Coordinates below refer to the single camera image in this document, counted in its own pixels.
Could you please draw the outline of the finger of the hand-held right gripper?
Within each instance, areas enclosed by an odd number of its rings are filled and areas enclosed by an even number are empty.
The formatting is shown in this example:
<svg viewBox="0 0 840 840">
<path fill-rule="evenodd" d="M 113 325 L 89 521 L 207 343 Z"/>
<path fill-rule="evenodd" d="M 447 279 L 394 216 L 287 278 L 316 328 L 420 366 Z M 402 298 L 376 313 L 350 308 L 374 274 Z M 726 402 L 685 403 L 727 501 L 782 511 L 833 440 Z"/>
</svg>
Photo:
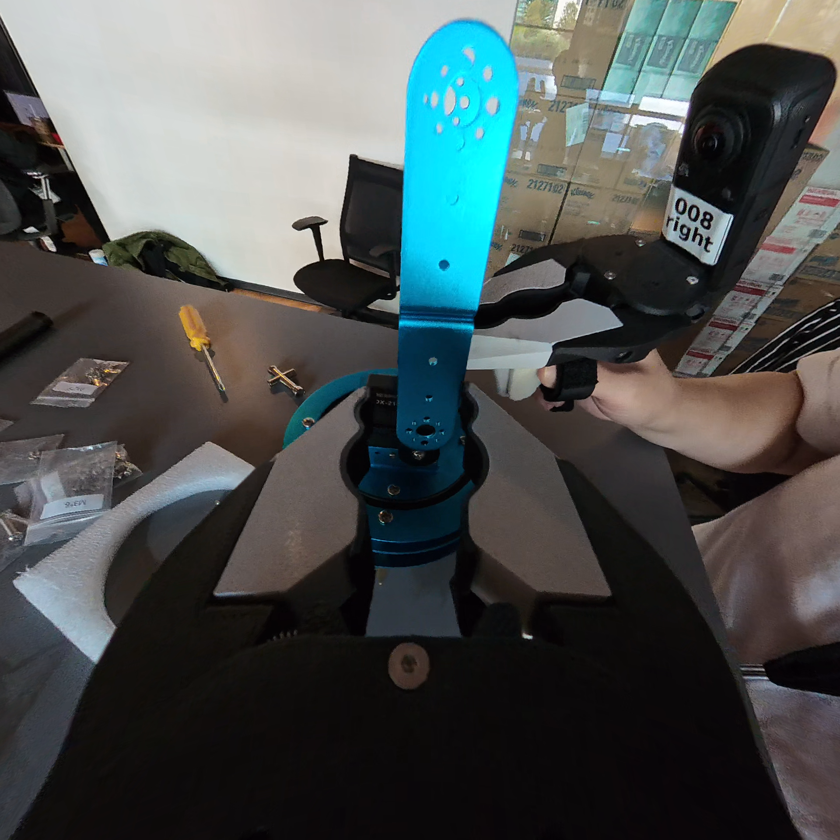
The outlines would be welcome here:
<svg viewBox="0 0 840 840">
<path fill-rule="evenodd" d="M 477 330 L 562 330 L 561 307 L 572 300 L 566 268 L 572 247 L 540 247 L 485 280 L 474 318 Z"/>
<path fill-rule="evenodd" d="M 468 369 L 537 370 L 549 364 L 556 343 L 621 326 L 622 322 L 611 309 L 573 299 L 540 318 L 511 318 L 496 327 L 475 329 Z"/>
</svg>

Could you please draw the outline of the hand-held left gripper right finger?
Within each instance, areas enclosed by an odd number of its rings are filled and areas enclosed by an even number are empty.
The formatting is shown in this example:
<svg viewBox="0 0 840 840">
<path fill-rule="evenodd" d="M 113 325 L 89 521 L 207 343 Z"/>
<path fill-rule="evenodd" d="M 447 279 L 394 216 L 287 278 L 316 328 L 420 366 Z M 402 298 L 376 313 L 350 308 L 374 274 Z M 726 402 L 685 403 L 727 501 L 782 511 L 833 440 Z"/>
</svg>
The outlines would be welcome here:
<svg viewBox="0 0 840 840">
<path fill-rule="evenodd" d="M 610 585 L 553 452 L 473 384 L 462 392 L 465 471 L 455 565 L 455 610 L 474 634 L 494 605 L 533 634 L 556 604 L 601 605 Z"/>
</svg>

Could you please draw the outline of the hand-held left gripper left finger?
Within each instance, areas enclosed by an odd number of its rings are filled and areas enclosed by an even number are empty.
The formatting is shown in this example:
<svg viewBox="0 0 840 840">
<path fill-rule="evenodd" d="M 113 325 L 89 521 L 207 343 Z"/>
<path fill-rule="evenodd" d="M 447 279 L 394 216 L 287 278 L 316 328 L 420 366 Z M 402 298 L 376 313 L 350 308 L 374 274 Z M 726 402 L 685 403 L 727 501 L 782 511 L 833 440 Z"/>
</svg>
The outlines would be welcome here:
<svg viewBox="0 0 840 840">
<path fill-rule="evenodd" d="M 275 457 L 213 598 L 278 610 L 281 629 L 336 615 L 364 634 L 374 588 L 366 506 L 347 458 L 361 440 L 362 385 Z"/>
</svg>

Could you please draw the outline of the blue metal bracket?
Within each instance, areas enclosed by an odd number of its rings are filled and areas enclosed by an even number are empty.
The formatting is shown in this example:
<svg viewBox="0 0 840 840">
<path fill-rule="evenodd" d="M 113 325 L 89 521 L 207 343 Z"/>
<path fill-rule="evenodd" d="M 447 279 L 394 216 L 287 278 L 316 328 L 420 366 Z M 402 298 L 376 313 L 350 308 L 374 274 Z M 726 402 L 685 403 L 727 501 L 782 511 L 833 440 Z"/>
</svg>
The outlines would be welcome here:
<svg viewBox="0 0 840 840">
<path fill-rule="evenodd" d="M 447 24 L 417 54 L 406 88 L 395 430 L 422 455 L 459 434 L 517 108 L 515 59 L 487 24 Z"/>
</svg>

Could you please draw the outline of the blue round robot arm base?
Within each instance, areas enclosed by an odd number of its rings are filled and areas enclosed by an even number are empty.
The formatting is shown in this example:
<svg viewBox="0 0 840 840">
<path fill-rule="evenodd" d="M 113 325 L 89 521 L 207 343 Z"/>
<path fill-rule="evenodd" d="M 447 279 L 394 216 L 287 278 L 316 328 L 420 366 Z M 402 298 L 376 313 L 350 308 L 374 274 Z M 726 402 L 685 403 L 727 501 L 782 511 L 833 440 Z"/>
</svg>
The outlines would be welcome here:
<svg viewBox="0 0 840 840">
<path fill-rule="evenodd" d="M 339 441 L 349 445 L 341 456 L 366 516 L 374 564 L 396 568 L 431 563 L 457 550 L 463 510 L 476 484 L 465 467 L 464 414 L 456 416 L 452 437 L 431 449 L 405 446 L 396 430 L 395 368 L 355 372 L 333 380 L 307 396 L 293 414 L 283 439 L 289 446 L 353 392 L 362 389 L 360 418 Z"/>
</svg>

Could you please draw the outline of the person's right forearm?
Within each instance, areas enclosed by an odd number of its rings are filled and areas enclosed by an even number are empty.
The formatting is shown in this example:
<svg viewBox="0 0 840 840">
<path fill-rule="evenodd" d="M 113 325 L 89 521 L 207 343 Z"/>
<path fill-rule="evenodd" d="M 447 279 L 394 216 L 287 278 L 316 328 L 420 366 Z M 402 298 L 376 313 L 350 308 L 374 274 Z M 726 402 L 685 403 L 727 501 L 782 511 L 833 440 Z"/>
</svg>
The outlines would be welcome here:
<svg viewBox="0 0 840 840">
<path fill-rule="evenodd" d="M 825 458 L 797 429 L 804 400 L 793 372 L 674 379 L 648 438 L 713 468 L 793 476 Z"/>
</svg>

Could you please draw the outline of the dark grey desk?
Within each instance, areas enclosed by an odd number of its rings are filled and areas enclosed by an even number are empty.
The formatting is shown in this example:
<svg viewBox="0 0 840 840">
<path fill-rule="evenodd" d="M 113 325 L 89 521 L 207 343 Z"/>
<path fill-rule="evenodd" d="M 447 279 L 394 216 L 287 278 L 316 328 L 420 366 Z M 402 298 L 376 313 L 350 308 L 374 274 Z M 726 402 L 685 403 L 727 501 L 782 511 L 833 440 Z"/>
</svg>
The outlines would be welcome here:
<svg viewBox="0 0 840 840">
<path fill-rule="evenodd" d="M 307 393 L 343 375 L 390 368 L 396 333 L 242 297 L 107 269 L 82 260 L 2 244 L 2 330 L 31 311 L 54 328 L 2 363 L 2 440 L 63 434 L 65 446 L 116 440 L 143 475 L 118 490 L 120 501 L 205 442 L 259 466 L 280 450 L 296 402 L 272 394 L 269 364 L 296 369 Z M 188 348 L 178 310 L 191 303 L 209 328 L 227 401 L 205 363 Z M 79 358 L 129 366 L 88 408 L 31 405 Z M 665 452 L 580 408 L 547 413 L 533 399 L 497 393 L 488 371 L 474 382 L 555 455 L 585 473 L 670 564 L 704 609 L 715 612 L 704 565 Z M 210 512 L 210 491 L 157 512 L 132 535 L 111 569 L 108 608 L 116 621 L 177 543 Z M 16 589 L 20 572 L 50 546 L 27 549 L 2 570 L 2 838 L 9 838 L 56 760 L 88 682 L 92 662 Z M 369 633 L 455 632 L 445 571 L 453 561 L 394 570 L 376 586 Z"/>
</svg>

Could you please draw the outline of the person's right hand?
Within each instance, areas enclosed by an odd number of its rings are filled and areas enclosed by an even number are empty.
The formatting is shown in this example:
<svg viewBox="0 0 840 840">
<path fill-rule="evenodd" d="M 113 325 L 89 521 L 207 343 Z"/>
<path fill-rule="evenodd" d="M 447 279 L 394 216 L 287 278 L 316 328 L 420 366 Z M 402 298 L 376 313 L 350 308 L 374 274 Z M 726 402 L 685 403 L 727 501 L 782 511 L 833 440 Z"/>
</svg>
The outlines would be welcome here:
<svg viewBox="0 0 840 840">
<path fill-rule="evenodd" d="M 593 393 L 574 406 L 642 438 L 662 442 L 676 430 L 679 397 L 676 380 L 652 350 L 634 363 L 598 361 Z"/>
</svg>

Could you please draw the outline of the stack of cardboard boxes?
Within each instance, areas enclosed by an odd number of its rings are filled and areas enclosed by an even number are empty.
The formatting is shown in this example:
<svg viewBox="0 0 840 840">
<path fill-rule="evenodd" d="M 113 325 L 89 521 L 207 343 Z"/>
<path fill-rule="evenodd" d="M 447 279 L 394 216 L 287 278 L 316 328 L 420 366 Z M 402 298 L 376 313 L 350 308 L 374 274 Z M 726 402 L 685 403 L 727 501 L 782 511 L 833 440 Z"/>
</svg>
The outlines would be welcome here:
<svg viewBox="0 0 840 840">
<path fill-rule="evenodd" d="M 838 2 L 518 2 L 519 105 L 486 275 L 544 245 L 655 237 L 690 94 L 759 43 L 838 62 Z"/>
</svg>

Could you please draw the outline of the black white striped garment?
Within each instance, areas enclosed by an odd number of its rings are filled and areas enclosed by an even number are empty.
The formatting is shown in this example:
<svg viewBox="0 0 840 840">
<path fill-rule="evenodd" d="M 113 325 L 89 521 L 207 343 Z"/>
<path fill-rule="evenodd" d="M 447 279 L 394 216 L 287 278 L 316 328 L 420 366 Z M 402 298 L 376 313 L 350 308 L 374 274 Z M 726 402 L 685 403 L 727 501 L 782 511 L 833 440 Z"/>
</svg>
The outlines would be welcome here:
<svg viewBox="0 0 840 840">
<path fill-rule="evenodd" d="M 835 299 L 783 330 L 731 372 L 790 373 L 802 359 L 838 348 L 839 299 Z"/>
</svg>

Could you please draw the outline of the black mesh office chair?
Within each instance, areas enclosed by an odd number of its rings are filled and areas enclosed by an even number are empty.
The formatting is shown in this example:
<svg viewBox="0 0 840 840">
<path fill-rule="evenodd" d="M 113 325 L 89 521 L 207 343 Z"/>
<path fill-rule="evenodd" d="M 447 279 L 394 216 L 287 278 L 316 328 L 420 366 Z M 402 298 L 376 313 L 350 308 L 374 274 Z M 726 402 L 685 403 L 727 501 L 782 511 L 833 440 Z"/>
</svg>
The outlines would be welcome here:
<svg viewBox="0 0 840 840">
<path fill-rule="evenodd" d="M 368 313 L 375 301 L 394 300 L 400 288 L 403 170 L 352 154 L 339 220 L 339 259 L 325 258 L 326 223 L 320 216 L 292 223 L 298 232 L 311 232 L 318 252 L 318 260 L 293 277 L 297 289 L 350 319 Z"/>
</svg>

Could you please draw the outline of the group of small screw bags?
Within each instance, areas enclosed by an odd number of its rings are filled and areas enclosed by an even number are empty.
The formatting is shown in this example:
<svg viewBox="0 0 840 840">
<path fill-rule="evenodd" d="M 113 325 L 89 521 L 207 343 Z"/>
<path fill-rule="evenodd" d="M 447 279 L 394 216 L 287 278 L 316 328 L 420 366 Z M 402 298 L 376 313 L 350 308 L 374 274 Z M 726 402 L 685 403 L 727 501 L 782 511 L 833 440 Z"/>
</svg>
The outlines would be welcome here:
<svg viewBox="0 0 840 840">
<path fill-rule="evenodd" d="M 118 441 L 64 446 L 63 433 L 1 445 L 1 552 L 6 568 L 31 546 L 72 539 L 111 508 L 114 487 L 140 476 Z"/>
</svg>

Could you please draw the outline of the white foam packing piece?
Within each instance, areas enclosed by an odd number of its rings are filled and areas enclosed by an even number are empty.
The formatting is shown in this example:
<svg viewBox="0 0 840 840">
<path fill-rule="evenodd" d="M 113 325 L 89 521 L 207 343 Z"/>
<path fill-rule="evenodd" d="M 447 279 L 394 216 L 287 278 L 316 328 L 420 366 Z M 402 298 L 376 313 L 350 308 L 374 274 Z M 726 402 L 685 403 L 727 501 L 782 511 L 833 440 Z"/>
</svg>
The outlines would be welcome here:
<svg viewBox="0 0 840 840">
<path fill-rule="evenodd" d="M 114 558 L 144 519 L 204 492 L 233 490 L 254 470 L 243 459 L 207 442 L 104 513 L 36 566 L 14 586 L 92 663 L 97 663 L 116 626 L 105 604 Z"/>
</svg>

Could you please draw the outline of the green jacket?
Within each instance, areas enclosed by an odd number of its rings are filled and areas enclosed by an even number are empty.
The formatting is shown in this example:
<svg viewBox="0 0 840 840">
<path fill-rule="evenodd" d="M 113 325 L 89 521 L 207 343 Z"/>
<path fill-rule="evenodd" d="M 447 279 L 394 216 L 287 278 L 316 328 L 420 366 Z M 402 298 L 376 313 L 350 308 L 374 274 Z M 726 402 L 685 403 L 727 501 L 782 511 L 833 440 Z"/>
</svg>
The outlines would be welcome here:
<svg viewBox="0 0 840 840">
<path fill-rule="evenodd" d="M 149 276 L 217 291 L 230 292 L 234 288 L 195 247 L 162 231 L 149 230 L 113 239 L 103 245 L 102 251 L 112 267 L 139 270 Z"/>
</svg>

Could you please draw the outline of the yellow handled screwdriver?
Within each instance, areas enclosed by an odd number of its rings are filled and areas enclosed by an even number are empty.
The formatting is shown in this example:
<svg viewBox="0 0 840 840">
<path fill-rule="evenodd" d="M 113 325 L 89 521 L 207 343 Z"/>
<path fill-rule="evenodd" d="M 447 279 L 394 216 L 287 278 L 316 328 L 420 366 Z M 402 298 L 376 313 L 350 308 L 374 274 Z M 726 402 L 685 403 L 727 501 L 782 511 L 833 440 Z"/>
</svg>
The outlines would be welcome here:
<svg viewBox="0 0 840 840">
<path fill-rule="evenodd" d="M 199 311 L 194 306 L 185 304 L 180 307 L 178 312 L 178 317 L 190 347 L 203 358 L 218 393 L 221 396 L 226 396 L 226 386 L 214 362 L 212 341 L 210 340 L 207 327 Z"/>
</svg>

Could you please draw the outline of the black handled screwdriver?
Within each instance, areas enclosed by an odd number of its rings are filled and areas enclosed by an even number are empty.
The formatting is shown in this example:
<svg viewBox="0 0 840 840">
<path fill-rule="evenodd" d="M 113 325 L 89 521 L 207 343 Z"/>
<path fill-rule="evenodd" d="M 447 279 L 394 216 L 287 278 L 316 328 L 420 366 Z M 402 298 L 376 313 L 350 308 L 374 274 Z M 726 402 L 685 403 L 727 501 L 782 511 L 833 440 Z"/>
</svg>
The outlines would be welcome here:
<svg viewBox="0 0 840 840">
<path fill-rule="evenodd" d="M 30 346 L 52 329 L 52 318 L 41 311 L 32 311 L 1 331 L 1 364 Z"/>
</svg>

